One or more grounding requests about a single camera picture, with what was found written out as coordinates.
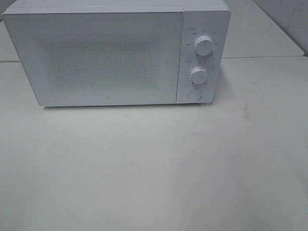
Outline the white microwave door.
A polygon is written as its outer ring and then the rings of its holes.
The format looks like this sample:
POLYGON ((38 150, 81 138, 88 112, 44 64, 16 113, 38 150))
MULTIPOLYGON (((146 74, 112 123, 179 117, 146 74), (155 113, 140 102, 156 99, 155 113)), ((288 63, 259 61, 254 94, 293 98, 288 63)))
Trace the white microwave door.
POLYGON ((41 106, 176 102, 180 6, 18 7, 3 20, 41 106))

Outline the white microwave knob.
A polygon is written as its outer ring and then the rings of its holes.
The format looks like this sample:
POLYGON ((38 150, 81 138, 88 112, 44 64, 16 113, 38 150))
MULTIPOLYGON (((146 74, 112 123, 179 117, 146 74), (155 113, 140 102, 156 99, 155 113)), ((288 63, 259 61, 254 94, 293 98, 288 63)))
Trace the white microwave knob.
POLYGON ((213 40, 208 35, 201 35, 194 41, 194 49, 196 54, 200 56, 207 56, 213 50, 213 40))
POLYGON ((203 84, 208 79, 207 70, 203 67, 194 67, 190 73, 190 79, 193 84, 203 84))

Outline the white microwave oven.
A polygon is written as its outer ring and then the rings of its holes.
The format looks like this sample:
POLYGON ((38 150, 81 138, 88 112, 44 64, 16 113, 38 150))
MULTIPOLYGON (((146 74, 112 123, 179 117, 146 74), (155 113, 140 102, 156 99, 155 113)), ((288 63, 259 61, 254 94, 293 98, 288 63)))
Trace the white microwave oven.
POLYGON ((229 8, 222 0, 18 0, 7 10, 18 7, 129 8, 150 6, 180 6, 183 10, 177 98, 173 104, 210 103, 214 97, 231 18, 229 8), (213 50, 207 56, 196 54, 194 49, 194 41, 201 35, 208 35, 213 40, 213 50), (207 70, 208 79, 205 83, 199 85, 192 83, 190 73, 194 67, 203 67, 207 70), (200 100, 192 101, 188 98, 188 92, 192 89, 202 91, 200 100))

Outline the round door release button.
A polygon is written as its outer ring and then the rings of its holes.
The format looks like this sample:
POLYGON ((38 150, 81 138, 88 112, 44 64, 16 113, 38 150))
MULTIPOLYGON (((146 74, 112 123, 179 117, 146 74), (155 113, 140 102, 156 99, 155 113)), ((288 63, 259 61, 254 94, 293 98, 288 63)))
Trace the round door release button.
POLYGON ((200 89, 192 89, 188 92, 188 98, 192 101, 198 101, 202 97, 202 91, 200 89))

